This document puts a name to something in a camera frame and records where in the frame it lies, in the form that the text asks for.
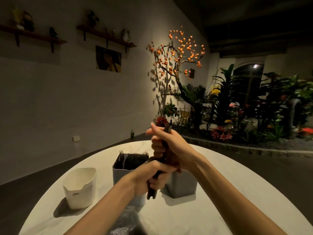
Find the gray container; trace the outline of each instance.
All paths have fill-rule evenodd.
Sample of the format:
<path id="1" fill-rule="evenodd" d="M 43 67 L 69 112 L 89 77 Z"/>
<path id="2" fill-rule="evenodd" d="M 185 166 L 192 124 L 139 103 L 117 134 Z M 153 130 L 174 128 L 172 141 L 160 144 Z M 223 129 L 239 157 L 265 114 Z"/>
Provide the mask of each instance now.
<path id="1" fill-rule="evenodd" d="M 196 193 L 197 184 L 197 179 L 192 174 L 187 171 L 182 171 L 182 174 L 173 172 L 165 186 L 170 197 L 176 199 L 194 195 Z"/>
<path id="2" fill-rule="evenodd" d="M 124 154 L 124 162 L 127 158 L 128 154 Z M 114 165 L 112 166 L 113 170 L 113 184 L 115 185 L 123 176 L 130 173 L 133 170 L 126 170 L 126 169 L 115 169 Z M 142 196 L 135 196 L 128 206 L 135 206 L 137 208 L 142 208 L 146 204 L 146 194 Z"/>

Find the hand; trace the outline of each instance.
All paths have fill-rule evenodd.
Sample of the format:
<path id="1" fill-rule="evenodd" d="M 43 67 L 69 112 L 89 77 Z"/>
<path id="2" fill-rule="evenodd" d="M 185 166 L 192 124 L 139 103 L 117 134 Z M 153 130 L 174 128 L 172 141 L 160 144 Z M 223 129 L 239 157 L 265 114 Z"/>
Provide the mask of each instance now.
<path id="1" fill-rule="evenodd" d="M 152 178 L 157 171 L 163 171 L 157 179 Z M 134 196 L 141 196 L 148 192 L 147 181 L 152 189 L 158 190 L 165 186 L 170 174 L 177 170 L 177 167 L 169 166 L 158 161 L 152 161 L 137 167 L 127 174 L 127 177 L 134 186 Z"/>
<path id="2" fill-rule="evenodd" d="M 162 140 L 165 140 L 170 148 L 166 155 L 166 163 L 190 171 L 194 157 L 198 154 L 197 151 L 175 130 L 172 130 L 170 134 L 163 130 L 164 128 L 151 123 L 151 128 L 146 131 L 147 135 L 153 135 L 151 147 L 154 150 L 154 156 L 160 158 L 163 155 L 165 148 L 162 146 Z"/>

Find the forearm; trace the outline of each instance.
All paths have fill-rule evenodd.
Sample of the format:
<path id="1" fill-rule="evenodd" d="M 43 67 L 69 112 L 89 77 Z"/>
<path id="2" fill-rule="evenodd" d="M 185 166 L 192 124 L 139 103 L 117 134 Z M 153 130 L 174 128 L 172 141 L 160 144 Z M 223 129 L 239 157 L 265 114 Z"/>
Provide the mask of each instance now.
<path id="1" fill-rule="evenodd" d="M 103 235 L 134 198 L 134 188 L 124 176 L 64 235 Z"/>
<path id="2" fill-rule="evenodd" d="M 201 154 L 190 169 L 233 234 L 286 235 Z"/>

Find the ceiling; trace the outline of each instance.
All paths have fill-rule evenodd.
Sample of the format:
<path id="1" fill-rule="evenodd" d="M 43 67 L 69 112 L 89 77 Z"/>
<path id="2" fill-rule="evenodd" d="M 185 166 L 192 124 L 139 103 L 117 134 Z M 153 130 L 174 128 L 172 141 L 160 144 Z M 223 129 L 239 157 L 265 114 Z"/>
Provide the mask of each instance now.
<path id="1" fill-rule="evenodd" d="M 313 37 L 313 0 L 174 0 L 221 57 L 285 52 Z"/>

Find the stone border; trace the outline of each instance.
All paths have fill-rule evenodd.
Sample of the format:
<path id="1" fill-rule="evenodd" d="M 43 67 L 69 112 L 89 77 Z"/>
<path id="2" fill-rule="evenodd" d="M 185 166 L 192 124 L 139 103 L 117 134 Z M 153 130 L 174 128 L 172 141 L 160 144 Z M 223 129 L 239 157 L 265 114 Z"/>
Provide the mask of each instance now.
<path id="1" fill-rule="evenodd" d="M 238 146 L 233 144 L 227 144 L 222 142 L 213 142 L 200 138 L 192 138 L 182 135 L 182 137 L 191 144 L 198 146 L 204 146 L 212 149 L 213 151 L 218 151 L 218 149 L 227 149 L 237 153 L 248 153 L 264 156 L 273 156 L 273 157 L 302 157 L 302 158 L 313 158 L 313 151 L 294 151 L 294 150 L 277 150 L 277 149 L 262 149 L 262 148 L 253 148 Z"/>

